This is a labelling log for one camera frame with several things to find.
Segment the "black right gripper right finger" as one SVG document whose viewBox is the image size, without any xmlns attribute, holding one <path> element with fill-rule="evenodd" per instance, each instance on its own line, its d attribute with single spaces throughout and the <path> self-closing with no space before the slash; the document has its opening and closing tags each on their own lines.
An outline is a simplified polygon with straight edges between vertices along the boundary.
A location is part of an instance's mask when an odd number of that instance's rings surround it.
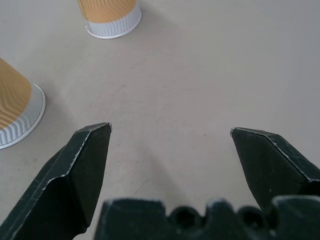
<svg viewBox="0 0 320 240">
<path fill-rule="evenodd" d="M 263 211 L 276 196 L 320 197 L 320 168 L 282 136 L 242 127 L 233 127 L 230 135 L 248 187 Z"/>
</svg>

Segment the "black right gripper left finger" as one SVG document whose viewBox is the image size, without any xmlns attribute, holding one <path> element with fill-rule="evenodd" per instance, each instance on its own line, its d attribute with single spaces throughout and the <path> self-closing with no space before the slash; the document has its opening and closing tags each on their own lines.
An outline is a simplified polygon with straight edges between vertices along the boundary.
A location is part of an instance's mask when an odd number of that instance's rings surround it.
<svg viewBox="0 0 320 240">
<path fill-rule="evenodd" d="M 77 130 L 42 167 L 7 218 L 0 240 L 73 240 L 91 225 L 112 125 Z"/>
</svg>

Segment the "brown ripple paper cup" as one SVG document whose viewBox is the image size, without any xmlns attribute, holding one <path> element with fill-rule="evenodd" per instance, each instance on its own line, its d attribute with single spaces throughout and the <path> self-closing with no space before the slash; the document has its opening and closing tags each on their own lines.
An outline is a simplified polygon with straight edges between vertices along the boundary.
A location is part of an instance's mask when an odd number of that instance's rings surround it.
<svg viewBox="0 0 320 240">
<path fill-rule="evenodd" d="M 25 139 L 45 108 L 44 91 L 0 58 L 0 150 Z"/>
<path fill-rule="evenodd" d="M 77 0 L 86 31 L 103 40 L 132 32 L 142 19 L 137 0 Z"/>
</svg>

